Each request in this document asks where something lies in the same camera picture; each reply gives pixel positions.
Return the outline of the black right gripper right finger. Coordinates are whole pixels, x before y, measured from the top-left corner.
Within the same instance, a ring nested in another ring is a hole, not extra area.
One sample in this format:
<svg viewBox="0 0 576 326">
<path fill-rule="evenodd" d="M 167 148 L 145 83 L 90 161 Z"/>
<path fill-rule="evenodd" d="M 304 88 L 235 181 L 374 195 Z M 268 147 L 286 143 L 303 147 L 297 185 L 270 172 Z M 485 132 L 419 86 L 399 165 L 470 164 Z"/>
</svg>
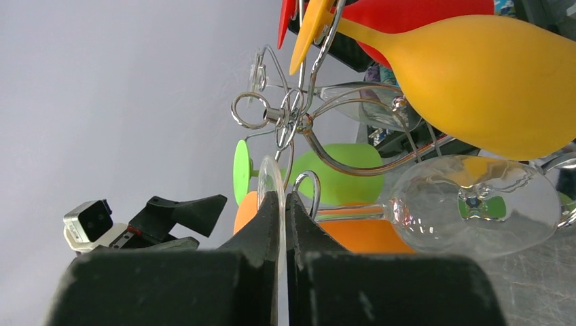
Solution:
<svg viewBox="0 0 576 326">
<path fill-rule="evenodd" d="M 453 255 L 356 254 L 286 201 L 291 325 L 504 325 L 492 285 Z"/>
</svg>

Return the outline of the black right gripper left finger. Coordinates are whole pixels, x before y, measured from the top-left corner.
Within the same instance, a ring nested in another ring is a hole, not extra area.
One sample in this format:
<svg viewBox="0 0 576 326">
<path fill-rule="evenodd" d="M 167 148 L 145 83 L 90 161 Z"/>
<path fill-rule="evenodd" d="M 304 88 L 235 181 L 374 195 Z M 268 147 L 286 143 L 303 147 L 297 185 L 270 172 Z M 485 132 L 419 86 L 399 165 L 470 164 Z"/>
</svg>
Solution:
<svg viewBox="0 0 576 326">
<path fill-rule="evenodd" d="M 213 250 L 98 249 L 63 274 L 46 325 L 276 325 L 280 201 Z"/>
</svg>

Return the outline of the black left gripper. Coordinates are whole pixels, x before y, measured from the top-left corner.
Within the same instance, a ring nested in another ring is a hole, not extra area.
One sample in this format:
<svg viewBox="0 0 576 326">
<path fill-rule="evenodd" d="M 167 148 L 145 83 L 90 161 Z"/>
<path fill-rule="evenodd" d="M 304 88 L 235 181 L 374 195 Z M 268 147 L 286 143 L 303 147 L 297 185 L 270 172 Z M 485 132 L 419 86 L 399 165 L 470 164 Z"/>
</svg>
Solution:
<svg viewBox="0 0 576 326">
<path fill-rule="evenodd" d="M 175 201 L 152 197 L 146 204 L 150 213 L 139 213 L 126 228 L 110 242 L 110 249 L 144 251 L 196 251 L 199 241 L 194 237 L 176 238 L 170 231 L 176 224 L 209 237 L 226 206 L 228 198 L 222 194 L 197 200 Z"/>
</svg>

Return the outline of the orange plastic wine glass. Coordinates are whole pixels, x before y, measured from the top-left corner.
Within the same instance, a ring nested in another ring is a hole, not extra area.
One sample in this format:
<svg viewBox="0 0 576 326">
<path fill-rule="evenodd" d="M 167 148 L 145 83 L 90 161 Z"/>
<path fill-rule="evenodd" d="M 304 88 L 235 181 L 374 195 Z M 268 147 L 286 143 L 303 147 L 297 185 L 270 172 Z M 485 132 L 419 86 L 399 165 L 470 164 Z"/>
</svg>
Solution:
<svg viewBox="0 0 576 326">
<path fill-rule="evenodd" d="M 240 202 L 234 220 L 237 233 L 257 212 L 257 192 L 249 192 Z M 319 224 L 334 240 L 354 253 L 413 253 L 388 221 L 351 220 Z"/>
</svg>

